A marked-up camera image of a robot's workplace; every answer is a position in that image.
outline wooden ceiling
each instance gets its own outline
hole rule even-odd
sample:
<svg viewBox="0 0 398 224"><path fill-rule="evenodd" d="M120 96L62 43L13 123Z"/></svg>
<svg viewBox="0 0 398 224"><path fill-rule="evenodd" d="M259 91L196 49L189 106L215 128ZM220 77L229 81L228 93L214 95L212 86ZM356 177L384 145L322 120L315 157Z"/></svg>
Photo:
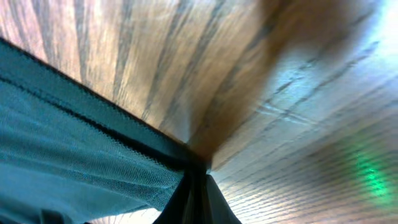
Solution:
<svg viewBox="0 0 398 224"><path fill-rule="evenodd" d="M0 36L211 159L243 223L397 223L396 12L0 0Z"/></svg>

